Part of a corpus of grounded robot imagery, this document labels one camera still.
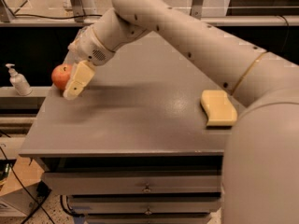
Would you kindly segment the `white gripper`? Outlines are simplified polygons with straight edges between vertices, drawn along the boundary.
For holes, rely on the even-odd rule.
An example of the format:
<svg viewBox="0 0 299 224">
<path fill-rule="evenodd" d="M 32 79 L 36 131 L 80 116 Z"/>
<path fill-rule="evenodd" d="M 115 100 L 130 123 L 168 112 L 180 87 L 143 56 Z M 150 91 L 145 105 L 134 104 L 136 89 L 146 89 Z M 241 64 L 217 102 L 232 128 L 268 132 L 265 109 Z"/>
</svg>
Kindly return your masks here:
<svg viewBox="0 0 299 224">
<path fill-rule="evenodd" d="M 95 75 L 95 66 L 101 66 L 113 58 L 114 52 L 107 49 L 96 37 L 93 26 L 82 29 L 68 49 L 78 63 L 73 63 L 70 78 L 63 97 L 74 100 L 84 91 Z"/>
</svg>

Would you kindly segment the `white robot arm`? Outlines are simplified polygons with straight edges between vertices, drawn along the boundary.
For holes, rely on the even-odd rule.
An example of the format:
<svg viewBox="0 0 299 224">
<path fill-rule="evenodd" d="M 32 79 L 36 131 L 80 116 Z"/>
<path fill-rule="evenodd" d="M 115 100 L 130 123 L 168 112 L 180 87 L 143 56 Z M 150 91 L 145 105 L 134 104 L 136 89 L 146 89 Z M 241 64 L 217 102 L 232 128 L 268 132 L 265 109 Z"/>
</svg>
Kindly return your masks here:
<svg viewBox="0 0 299 224">
<path fill-rule="evenodd" d="M 299 66 L 163 0 L 111 0 L 69 46 L 75 54 L 64 97 L 77 98 L 97 66 L 155 32 L 245 109 L 227 140 L 223 224 L 299 224 Z"/>
</svg>

